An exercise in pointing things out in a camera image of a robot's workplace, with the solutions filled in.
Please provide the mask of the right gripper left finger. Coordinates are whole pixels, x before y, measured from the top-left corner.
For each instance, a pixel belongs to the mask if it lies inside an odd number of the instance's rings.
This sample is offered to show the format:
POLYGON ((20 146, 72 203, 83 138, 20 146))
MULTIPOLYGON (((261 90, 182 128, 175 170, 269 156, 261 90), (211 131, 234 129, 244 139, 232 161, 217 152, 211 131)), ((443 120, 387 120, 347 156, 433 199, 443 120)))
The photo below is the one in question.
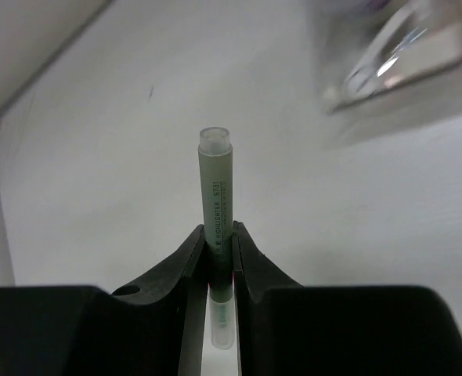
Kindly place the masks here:
POLYGON ((126 305, 118 359, 124 375, 201 373, 208 294, 204 228, 113 296, 126 305))

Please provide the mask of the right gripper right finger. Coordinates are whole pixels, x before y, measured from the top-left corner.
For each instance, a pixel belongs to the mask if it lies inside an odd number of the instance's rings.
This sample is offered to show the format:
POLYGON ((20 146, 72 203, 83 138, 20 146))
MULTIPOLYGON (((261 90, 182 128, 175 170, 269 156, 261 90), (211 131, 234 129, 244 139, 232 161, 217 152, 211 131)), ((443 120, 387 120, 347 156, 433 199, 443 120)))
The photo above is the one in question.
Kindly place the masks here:
POLYGON ((271 375, 275 341, 267 294, 302 285, 258 249, 242 222, 233 223, 232 251, 239 374, 271 375))

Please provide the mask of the green grey pen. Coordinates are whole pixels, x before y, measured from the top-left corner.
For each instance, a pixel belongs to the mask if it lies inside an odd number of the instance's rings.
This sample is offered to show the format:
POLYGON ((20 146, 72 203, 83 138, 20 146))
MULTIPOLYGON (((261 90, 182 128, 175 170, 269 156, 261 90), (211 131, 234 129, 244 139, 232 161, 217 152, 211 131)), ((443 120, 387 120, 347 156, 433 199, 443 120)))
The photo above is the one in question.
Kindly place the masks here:
POLYGON ((233 147, 229 131, 200 131, 198 145, 204 236, 208 253, 211 343, 227 350, 235 338, 233 308, 233 147))

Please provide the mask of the clear plastic tray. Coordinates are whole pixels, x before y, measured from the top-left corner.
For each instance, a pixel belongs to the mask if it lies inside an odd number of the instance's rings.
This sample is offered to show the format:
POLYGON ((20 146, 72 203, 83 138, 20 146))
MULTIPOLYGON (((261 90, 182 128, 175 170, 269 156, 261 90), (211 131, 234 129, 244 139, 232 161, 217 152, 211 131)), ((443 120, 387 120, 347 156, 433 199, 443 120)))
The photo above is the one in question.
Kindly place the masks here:
POLYGON ((342 143, 462 115, 462 1, 309 1, 313 75, 342 143))

